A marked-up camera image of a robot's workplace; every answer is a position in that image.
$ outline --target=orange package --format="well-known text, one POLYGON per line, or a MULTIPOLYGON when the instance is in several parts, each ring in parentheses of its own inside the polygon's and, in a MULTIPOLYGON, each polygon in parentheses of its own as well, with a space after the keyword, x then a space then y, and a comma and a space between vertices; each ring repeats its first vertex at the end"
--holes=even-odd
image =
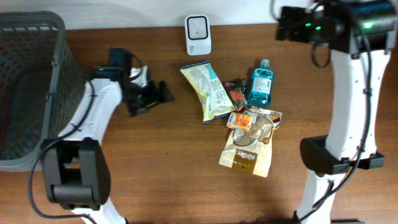
POLYGON ((250 114, 241 114, 232 112, 229 116, 226 126, 232 129, 242 129, 249 131, 251 127, 252 116, 250 114))

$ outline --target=green light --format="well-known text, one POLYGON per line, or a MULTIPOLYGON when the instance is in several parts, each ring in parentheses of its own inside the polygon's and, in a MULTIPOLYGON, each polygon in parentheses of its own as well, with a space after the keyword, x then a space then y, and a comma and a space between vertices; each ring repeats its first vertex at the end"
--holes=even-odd
POLYGON ((373 24, 372 24, 371 22, 366 22, 366 23, 363 25, 363 27, 364 27, 365 29, 370 29, 370 28, 372 28, 372 26, 373 26, 373 24))

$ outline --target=blue bottle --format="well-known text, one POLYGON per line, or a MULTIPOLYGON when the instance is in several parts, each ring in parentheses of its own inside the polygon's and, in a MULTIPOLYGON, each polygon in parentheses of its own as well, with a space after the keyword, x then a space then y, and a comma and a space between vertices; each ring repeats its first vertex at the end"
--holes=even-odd
POLYGON ((253 71, 248 102, 253 106, 267 107, 271 104, 271 88, 274 72, 269 70, 269 60, 261 60, 260 68, 253 71))

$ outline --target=wooden surface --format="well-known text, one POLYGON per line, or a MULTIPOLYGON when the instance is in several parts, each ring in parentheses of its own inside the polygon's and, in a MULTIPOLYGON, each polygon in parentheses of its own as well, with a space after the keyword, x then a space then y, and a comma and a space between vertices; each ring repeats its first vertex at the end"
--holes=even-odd
MULTIPOLYGON (((119 106, 109 123, 103 151, 112 175, 111 198, 131 223, 239 223, 290 218, 301 202, 306 179, 299 142, 327 134, 333 72, 315 68, 310 46, 274 40, 274 25, 214 26, 210 55, 190 57, 183 27, 76 30, 67 42, 86 71, 106 63, 108 49, 123 47, 139 56, 154 80, 166 80, 175 102, 138 118, 119 106), (210 59, 221 81, 251 77, 262 58, 275 71, 270 109, 283 112, 273 137, 267 178, 220 166, 225 120, 202 124, 201 104, 179 68, 210 59)), ((326 53, 320 51, 320 60, 326 53)), ((331 216, 367 223, 398 222, 398 54, 382 84, 376 140, 386 157, 382 169, 359 170, 336 196, 331 216)), ((82 223, 44 220, 27 199, 27 173, 0 173, 0 223, 82 223)), ((47 202, 37 172, 34 195, 46 213, 64 212, 47 202)))

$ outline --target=basket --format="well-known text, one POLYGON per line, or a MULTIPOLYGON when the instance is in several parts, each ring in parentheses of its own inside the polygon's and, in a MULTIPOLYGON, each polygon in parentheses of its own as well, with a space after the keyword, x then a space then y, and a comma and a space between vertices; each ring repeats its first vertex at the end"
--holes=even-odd
POLYGON ((0 14, 0 170, 29 170, 42 140, 71 120, 84 89, 60 16, 0 14))

